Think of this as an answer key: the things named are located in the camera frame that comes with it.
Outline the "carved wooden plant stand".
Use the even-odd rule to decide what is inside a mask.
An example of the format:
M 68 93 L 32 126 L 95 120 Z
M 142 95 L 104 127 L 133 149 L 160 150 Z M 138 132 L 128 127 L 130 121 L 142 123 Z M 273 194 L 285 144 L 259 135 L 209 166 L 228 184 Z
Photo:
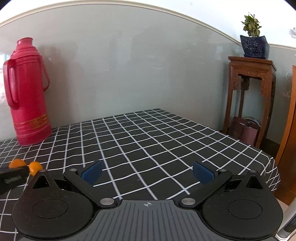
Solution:
M 229 79 L 223 132 L 227 133 L 234 116 L 253 116 L 261 128 L 255 147 L 266 137 L 276 85 L 276 67 L 266 59 L 229 56 Z

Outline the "orange tangerine far right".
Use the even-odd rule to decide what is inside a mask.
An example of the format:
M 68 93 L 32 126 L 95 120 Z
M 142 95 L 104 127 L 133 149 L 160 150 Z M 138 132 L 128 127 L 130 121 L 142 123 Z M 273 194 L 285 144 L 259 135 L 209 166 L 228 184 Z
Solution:
M 43 166 L 39 162 L 34 161 L 29 164 L 30 175 L 35 176 L 40 170 L 43 170 Z

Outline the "orange tangerine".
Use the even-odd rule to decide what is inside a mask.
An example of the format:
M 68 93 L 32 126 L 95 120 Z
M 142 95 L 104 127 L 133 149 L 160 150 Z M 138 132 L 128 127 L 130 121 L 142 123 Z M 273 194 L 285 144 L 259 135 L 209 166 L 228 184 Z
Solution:
M 43 166 L 39 162 L 34 161 L 29 164 L 30 175 L 35 176 L 40 170 L 43 170 Z
M 14 159 L 9 164 L 10 169 L 20 168 L 20 167 L 25 167 L 25 166 L 27 166 L 27 163 L 22 159 Z

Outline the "green potted plant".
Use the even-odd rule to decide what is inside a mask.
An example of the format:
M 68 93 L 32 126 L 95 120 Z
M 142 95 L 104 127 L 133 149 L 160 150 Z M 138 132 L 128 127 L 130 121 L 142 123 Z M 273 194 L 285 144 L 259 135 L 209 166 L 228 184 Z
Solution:
M 255 15 L 248 14 L 244 17 L 244 21 L 241 22 L 244 25 L 243 30 L 248 33 L 249 37 L 259 37 L 261 25 Z

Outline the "red thermos flask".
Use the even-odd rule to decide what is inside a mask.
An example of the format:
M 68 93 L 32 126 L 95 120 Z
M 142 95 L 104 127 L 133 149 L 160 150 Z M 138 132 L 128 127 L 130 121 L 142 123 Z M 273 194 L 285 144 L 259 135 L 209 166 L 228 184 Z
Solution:
M 50 78 L 33 38 L 17 41 L 10 59 L 4 62 L 3 74 L 18 144 L 40 143 L 52 133 L 44 97 Z

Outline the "wooden cabinet edge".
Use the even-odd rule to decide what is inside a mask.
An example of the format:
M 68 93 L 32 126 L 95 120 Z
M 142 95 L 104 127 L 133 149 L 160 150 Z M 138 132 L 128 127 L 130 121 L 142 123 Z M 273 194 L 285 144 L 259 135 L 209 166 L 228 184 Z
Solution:
M 292 67 L 292 90 L 287 124 L 276 156 L 280 184 L 277 199 L 290 205 L 295 199 L 295 66 Z

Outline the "orange tangerine far left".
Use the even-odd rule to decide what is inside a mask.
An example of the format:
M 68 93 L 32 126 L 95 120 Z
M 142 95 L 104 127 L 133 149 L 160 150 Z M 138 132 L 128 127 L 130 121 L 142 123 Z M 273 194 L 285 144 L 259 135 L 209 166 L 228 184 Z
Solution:
M 9 164 L 10 169 L 20 168 L 20 167 L 25 167 L 25 166 L 27 166 L 27 163 L 22 159 L 14 159 Z

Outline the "black white checkered tablecloth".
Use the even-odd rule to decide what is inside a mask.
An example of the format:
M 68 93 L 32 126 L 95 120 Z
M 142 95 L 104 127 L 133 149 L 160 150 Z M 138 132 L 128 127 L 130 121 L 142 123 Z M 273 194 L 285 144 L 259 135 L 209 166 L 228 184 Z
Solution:
M 28 166 L 25 184 L 1 195 L 1 240 L 275 240 L 283 213 L 273 158 L 162 109 L 63 126 L 39 144 L 1 141 L 1 168 Z M 29 164 L 43 170 L 30 175 Z M 121 202 L 98 207 L 63 173 L 102 161 L 93 184 Z M 232 178 L 196 209 L 174 200 L 201 188 L 194 162 Z

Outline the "blue ceramic flower pot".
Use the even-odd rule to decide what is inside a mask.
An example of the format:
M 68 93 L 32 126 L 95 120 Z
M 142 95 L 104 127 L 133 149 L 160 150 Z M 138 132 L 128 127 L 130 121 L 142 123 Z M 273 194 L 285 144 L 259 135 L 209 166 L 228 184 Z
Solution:
M 241 35 L 240 40 L 244 51 L 244 57 L 268 59 L 269 44 L 265 36 L 246 37 Z

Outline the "maroon bag under stand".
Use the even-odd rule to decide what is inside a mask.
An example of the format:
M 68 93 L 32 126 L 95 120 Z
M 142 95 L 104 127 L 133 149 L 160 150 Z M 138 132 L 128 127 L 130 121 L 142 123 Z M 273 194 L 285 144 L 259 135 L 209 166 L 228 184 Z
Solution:
M 228 134 L 245 144 L 255 146 L 260 129 L 261 124 L 257 119 L 251 116 L 244 118 L 235 116 L 228 129 Z

